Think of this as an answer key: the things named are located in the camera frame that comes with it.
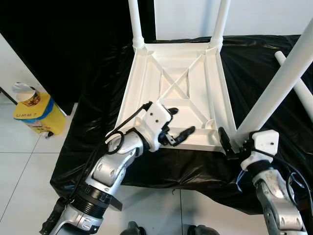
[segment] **black backdrop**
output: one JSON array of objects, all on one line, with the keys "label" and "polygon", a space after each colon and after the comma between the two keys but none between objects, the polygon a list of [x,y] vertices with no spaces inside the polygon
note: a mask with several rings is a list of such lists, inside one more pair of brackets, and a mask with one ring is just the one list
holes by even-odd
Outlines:
[{"label": "black backdrop", "polygon": [[[154,40],[153,0],[138,4],[143,37]],[[126,0],[83,5],[5,0],[0,8],[0,33],[67,114],[92,77],[98,52],[132,40]]]}]

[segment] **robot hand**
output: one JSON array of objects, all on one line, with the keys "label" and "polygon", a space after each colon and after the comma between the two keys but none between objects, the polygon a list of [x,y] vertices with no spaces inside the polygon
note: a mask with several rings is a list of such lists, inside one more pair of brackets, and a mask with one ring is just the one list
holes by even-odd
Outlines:
[{"label": "robot hand", "polygon": [[[223,128],[219,129],[219,134],[226,155],[229,159],[234,159],[235,154]],[[294,201],[294,193],[289,185],[289,178],[286,182],[280,172],[273,168],[271,164],[273,159],[293,169],[302,179],[307,188],[310,207],[312,207],[310,187],[297,169],[284,160],[275,157],[278,149],[278,139],[279,134],[274,130],[252,132],[250,138],[243,143],[241,152],[236,155],[243,160],[241,162],[242,170],[250,172],[253,176],[252,182],[263,207],[269,235],[307,235],[300,212]]]},{"label": "robot hand", "polygon": [[[127,131],[120,130],[143,109],[146,111],[145,115],[141,119],[138,118],[133,128]],[[168,134],[170,130],[168,124],[177,112],[177,108],[166,109],[160,103],[149,102],[110,132],[103,141],[107,147],[106,154],[96,162],[84,182],[82,184],[78,182],[69,199],[58,200],[40,233],[42,235],[96,233],[103,221],[104,212],[122,183],[127,167],[134,159],[145,151],[157,151],[161,144],[176,146],[195,131],[195,127],[192,126],[176,138]],[[92,163],[92,158],[89,158],[86,165]]]}]

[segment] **white wall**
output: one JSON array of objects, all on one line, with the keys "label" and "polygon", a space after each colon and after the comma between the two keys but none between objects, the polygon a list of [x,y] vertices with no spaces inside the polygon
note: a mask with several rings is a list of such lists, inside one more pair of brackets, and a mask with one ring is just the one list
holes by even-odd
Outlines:
[{"label": "white wall", "polygon": [[[155,0],[156,39],[212,36],[220,0]],[[301,34],[313,0],[232,0],[224,35]]]},{"label": "white wall", "polygon": [[14,99],[15,94],[11,87],[16,82],[26,83],[40,92],[45,92],[42,85],[0,34],[0,87]]}]

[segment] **black caster wheel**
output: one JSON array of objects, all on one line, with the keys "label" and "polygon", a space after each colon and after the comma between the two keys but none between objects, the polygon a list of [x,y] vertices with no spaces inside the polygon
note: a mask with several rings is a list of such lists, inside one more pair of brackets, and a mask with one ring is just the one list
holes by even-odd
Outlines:
[{"label": "black caster wheel", "polygon": [[187,235],[196,235],[195,228],[196,228],[195,225],[190,225],[188,230],[187,230]]},{"label": "black caster wheel", "polygon": [[147,235],[144,228],[139,227],[140,235]]}]

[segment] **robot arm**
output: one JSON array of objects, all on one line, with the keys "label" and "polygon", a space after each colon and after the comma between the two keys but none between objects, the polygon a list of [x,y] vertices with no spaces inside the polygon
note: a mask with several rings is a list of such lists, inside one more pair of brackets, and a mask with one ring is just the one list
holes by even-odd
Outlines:
[{"label": "robot arm", "polygon": [[168,134],[168,124],[178,109],[166,109],[160,103],[152,102],[143,107],[146,113],[138,125],[127,130],[125,134],[117,131],[120,126],[112,132],[107,153],[94,165],[52,230],[43,224],[41,234],[96,233],[103,221],[104,212],[124,179],[127,167],[134,159],[145,151],[157,151],[161,144],[176,146],[195,131],[192,126],[173,138]]},{"label": "robot arm", "polygon": [[[221,140],[226,140],[224,130],[219,132]],[[241,155],[246,157],[241,168],[253,176],[269,235],[307,235],[300,212],[291,200],[292,189],[288,193],[286,181],[271,165],[270,156],[277,154],[278,139],[279,134],[274,130],[253,133],[243,144]],[[222,144],[231,152],[226,143]]]}]

